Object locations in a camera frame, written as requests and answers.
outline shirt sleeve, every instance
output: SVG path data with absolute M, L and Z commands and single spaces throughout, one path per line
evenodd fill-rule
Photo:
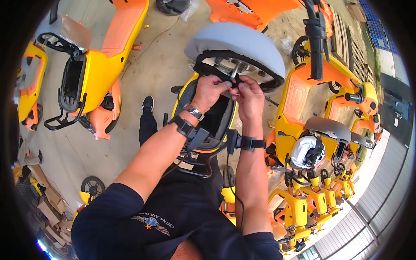
M 72 242 L 80 259 L 97 259 L 102 238 L 111 237 L 117 226 L 143 208 L 143 199 L 130 187 L 111 184 L 102 195 L 79 212 L 72 225 Z
M 282 260 L 279 243 L 271 232 L 258 232 L 243 236 L 244 241 L 261 260 Z

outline plastic bag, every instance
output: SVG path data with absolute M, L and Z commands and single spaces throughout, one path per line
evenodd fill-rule
M 191 17 L 199 7 L 198 0 L 191 0 L 189 3 L 189 8 L 186 9 L 183 13 L 181 13 L 181 18 L 185 22 L 188 21 L 189 17 Z
M 292 53 L 293 49 L 293 39 L 291 36 L 287 36 L 286 38 L 280 39 L 282 41 L 282 50 L 286 55 Z

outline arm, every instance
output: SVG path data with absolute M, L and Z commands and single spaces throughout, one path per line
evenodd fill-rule
M 240 76 L 245 83 L 230 90 L 233 100 L 239 104 L 238 113 L 243 122 L 243 135 L 263 139 L 262 114 L 264 94 L 258 83 L 247 76 Z M 268 178 L 264 150 L 241 150 L 235 174 L 236 195 L 244 203 L 243 235 L 272 231 L 267 213 Z M 241 227 L 243 208 L 236 201 L 237 226 Z
M 230 86 L 231 82 L 221 82 L 214 75 L 202 77 L 198 80 L 196 94 L 191 104 L 204 114 Z M 194 127 L 199 123 L 198 119 L 187 111 L 182 111 L 179 116 Z M 132 188 L 143 198 L 143 202 L 146 202 L 186 141 L 186 137 L 177 132 L 177 128 L 175 123 L 168 124 L 152 135 L 114 182 Z

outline right hand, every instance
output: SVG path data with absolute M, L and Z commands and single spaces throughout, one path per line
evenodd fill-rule
M 244 125 L 262 125 L 264 94 L 255 79 L 241 75 L 243 83 L 230 90 L 232 99 L 238 102 L 238 114 Z

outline left hand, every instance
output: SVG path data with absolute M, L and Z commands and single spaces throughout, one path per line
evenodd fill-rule
M 196 93 L 191 105 L 205 114 L 220 98 L 220 94 L 231 88 L 230 81 L 222 82 L 215 75 L 201 77 L 196 85 Z

